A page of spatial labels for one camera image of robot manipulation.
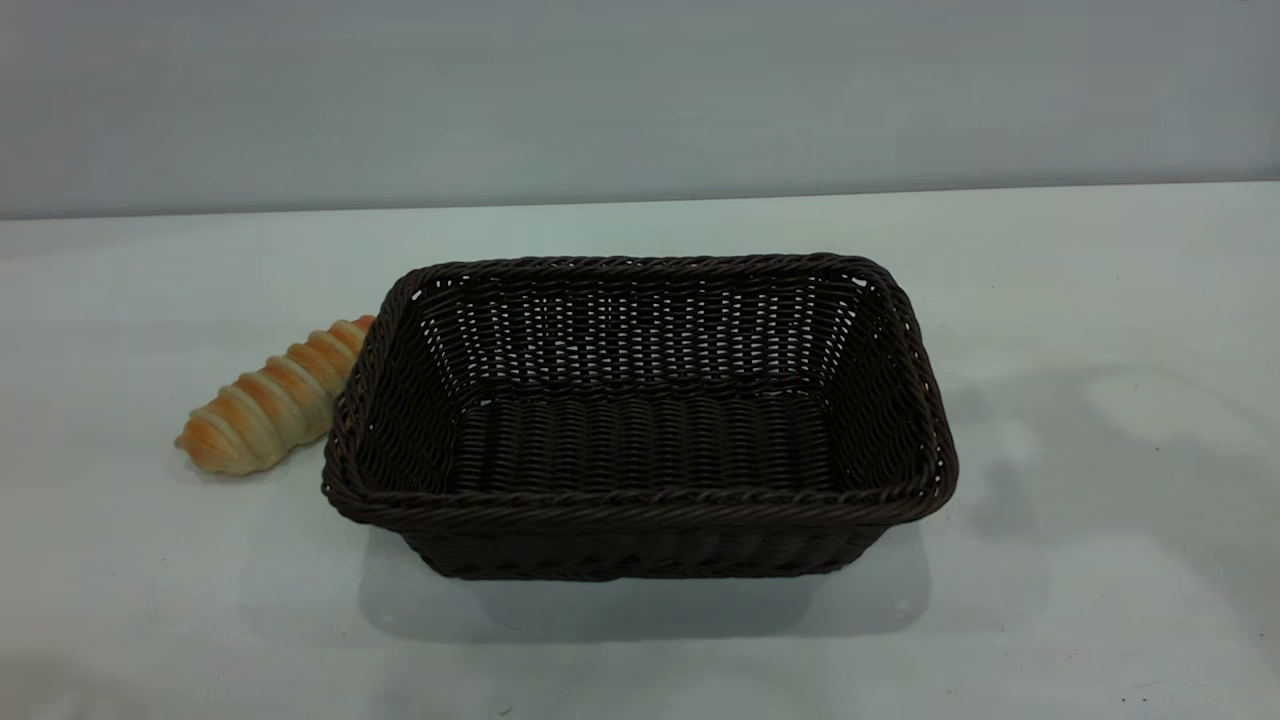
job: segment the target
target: table surface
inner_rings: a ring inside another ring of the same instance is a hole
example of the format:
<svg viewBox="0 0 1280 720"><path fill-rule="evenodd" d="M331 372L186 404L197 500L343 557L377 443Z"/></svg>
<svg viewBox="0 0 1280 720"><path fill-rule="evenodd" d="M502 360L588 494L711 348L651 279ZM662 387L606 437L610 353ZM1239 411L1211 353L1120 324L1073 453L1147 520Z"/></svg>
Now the table surface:
<svg viewBox="0 0 1280 720"><path fill-rule="evenodd" d="M769 251L895 273L963 468L832 575L447 580L172 446L411 268ZM0 716L1274 717L1277 277L1268 183L3 223Z"/></svg>

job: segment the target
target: rectangular basket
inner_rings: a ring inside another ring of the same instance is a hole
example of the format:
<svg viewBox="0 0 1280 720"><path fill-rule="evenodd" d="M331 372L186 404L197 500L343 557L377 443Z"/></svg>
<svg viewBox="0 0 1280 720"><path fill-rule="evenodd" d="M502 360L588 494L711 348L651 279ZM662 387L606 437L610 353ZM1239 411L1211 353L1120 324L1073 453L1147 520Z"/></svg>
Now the rectangular basket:
<svg viewBox="0 0 1280 720"><path fill-rule="evenodd" d="M827 573L959 471L911 304L837 255L415 270L334 414L333 506L468 579Z"/></svg>

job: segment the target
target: bread roll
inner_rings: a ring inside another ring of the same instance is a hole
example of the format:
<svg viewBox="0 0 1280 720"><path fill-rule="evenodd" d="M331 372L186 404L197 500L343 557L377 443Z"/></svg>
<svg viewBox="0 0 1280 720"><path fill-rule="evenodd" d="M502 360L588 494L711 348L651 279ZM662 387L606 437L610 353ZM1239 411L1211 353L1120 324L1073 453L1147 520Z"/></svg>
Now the bread roll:
<svg viewBox="0 0 1280 720"><path fill-rule="evenodd" d="M301 345L266 360L191 411L174 445L206 473L246 475L265 470L294 446L312 442L333 424L333 401L351 374L372 315L338 320Z"/></svg>

